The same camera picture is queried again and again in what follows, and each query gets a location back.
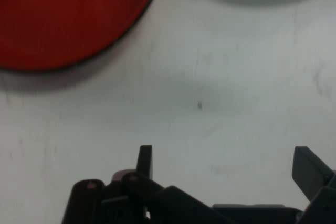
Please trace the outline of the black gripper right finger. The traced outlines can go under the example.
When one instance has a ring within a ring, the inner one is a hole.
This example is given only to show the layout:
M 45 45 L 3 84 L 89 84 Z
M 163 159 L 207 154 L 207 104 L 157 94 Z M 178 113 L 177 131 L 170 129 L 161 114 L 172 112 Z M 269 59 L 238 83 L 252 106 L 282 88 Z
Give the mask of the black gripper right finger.
M 297 146 L 292 178 L 309 200 L 297 223 L 335 223 L 335 171 L 310 148 Z

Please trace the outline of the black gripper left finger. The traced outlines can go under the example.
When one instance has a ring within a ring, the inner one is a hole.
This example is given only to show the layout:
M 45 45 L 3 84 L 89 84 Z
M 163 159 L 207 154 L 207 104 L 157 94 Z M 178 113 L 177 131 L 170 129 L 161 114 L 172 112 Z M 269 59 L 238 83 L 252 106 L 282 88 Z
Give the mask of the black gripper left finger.
M 115 173 L 110 184 L 97 179 L 74 184 L 63 223 L 231 223 L 175 186 L 152 179 L 152 146 L 142 145 L 135 169 Z

